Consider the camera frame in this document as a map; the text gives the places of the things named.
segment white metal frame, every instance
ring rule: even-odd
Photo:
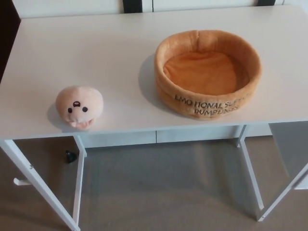
[[[281,192],[277,194],[275,199],[268,206],[264,206],[260,189],[258,187],[257,179],[245,144],[245,138],[247,135],[248,128],[249,128],[248,125],[243,126],[241,134],[237,140],[236,146],[242,150],[242,157],[245,165],[247,181],[249,183],[249,191],[254,200],[254,210],[256,212],[256,219],[257,221],[262,221],[292,188],[296,189],[296,187],[300,184],[300,182],[308,178],[307,174],[308,163],[299,172],[299,174],[296,175],[283,188],[283,190],[281,190]],[[80,231],[80,227],[78,226],[80,199],[81,199],[84,159],[87,156],[87,152],[85,146],[82,143],[81,137],[74,136],[74,139],[79,149],[79,158],[78,158],[77,180],[76,180],[76,190],[74,199],[74,210],[72,216],[63,207],[63,205],[53,194],[48,185],[40,177],[40,175],[30,164],[30,162],[27,160],[25,155],[21,152],[21,150],[17,147],[17,145],[13,140],[0,141],[0,147],[26,177],[26,180],[19,180],[15,178],[13,180],[14,183],[18,186],[33,185],[72,231]]]
[[[27,180],[19,180],[15,178],[13,180],[14,183],[18,186],[33,185],[72,231],[80,231],[80,227],[78,226],[78,221],[79,221],[79,211],[80,211],[84,158],[87,156],[87,152],[82,144],[81,138],[79,136],[74,136],[74,139],[79,148],[79,158],[78,158],[73,216],[71,216],[67,212],[67,210],[63,207],[61,202],[53,194],[48,185],[44,182],[41,176],[34,169],[33,165],[30,164],[30,162],[27,160],[25,155],[17,147],[17,145],[13,140],[0,141],[0,147],[7,154],[7,156],[14,162],[14,164],[19,168],[19,170],[23,173],[23,175],[27,178]]]
[[[242,150],[243,160],[246,166],[246,176],[249,184],[249,191],[254,199],[254,210],[256,212],[256,219],[257,221],[263,221],[292,188],[297,189],[296,187],[299,185],[300,182],[307,180],[308,163],[293,179],[291,179],[290,182],[288,182],[284,186],[284,188],[276,195],[274,200],[268,206],[264,206],[257,179],[245,144],[247,130],[248,125],[244,125],[236,146]]]

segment beige plush toy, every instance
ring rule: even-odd
[[[60,117],[80,130],[90,128],[103,112],[101,93],[87,86],[70,86],[63,89],[55,104]]]

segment desk top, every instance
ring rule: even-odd
[[[241,110],[199,121],[158,99],[155,49],[192,29],[229,31],[258,51],[263,77]],[[54,107],[58,92],[75,84],[94,86],[104,98],[89,132],[308,120],[307,56],[308,17],[295,5],[24,19],[0,84],[0,139],[76,134]]]

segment plush basket cushion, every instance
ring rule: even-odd
[[[221,117],[249,102],[261,69],[250,44],[219,30],[172,35],[155,54],[156,87],[163,102],[199,119]]]

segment plush basket rim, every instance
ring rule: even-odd
[[[189,33],[189,34],[195,34],[197,33],[198,35],[200,33],[215,33],[215,34],[225,34],[225,35],[229,35],[232,36],[233,38],[237,39],[238,41],[240,41],[243,45],[245,45],[252,53],[252,55],[255,57],[256,61],[257,61],[257,71],[256,74],[253,75],[251,77],[251,79],[249,80],[249,82],[241,89],[238,89],[234,92],[231,93],[227,93],[227,94],[221,94],[221,95],[208,95],[208,94],[201,94],[201,93],[197,93],[197,92],[193,92],[190,90],[186,90],[182,87],[180,87],[179,85],[175,84],[174,82],[172,82],[164,73],[164,65],[166,62],[164,62],[164,64],[162,66],[160,66],[159,63],[159,57],[162,55],[162,47],[172,38],[175,37],[179,37],[181,36],[183,33]],[[155,58],[154,58],[154,65],[155,65],[155,71],[157,72],[158,75],[160,75],[160,77],[164,78],[164,81],[166,81],[168,83],[169,86],[171,86],[172,88],[174,88],[175,90],[178,90],[180,92],[183,92],[187,95],[189,95],[190,97],[197,97],[197,98],[204,98],[206,97],[208,100],[213,100],[213,101],[219,101],[221,99],[225,99],[225,98],[229,98],[229,97],[233,97],[234,95],[243,95],[245,94],[245,92],[247,92],[250,88],[254,88],[254,86],[259,82],[260,78],[261,78],[261,74],[262,74],[262,63],[261,63],[261,59],[257,53],[257,51],[255,50],[255,48],[248,43],[245,39],[243,39],[242,37],[235,35],[233,33],[230,32],[226,32],[226,31],[222,31],[222,30],[189,30],[189,31],[184,31],[184,32],[180,32],[177,34],[173,34],[169,37],[167,37],[166,39],[164,39],[157,47],[156,52],[155,52]],[[156,75],[156,82],[157,84],[159,84],[159,86],[164,89],[164,86],[161,85],[161,82],[157,79],[158,76]]]

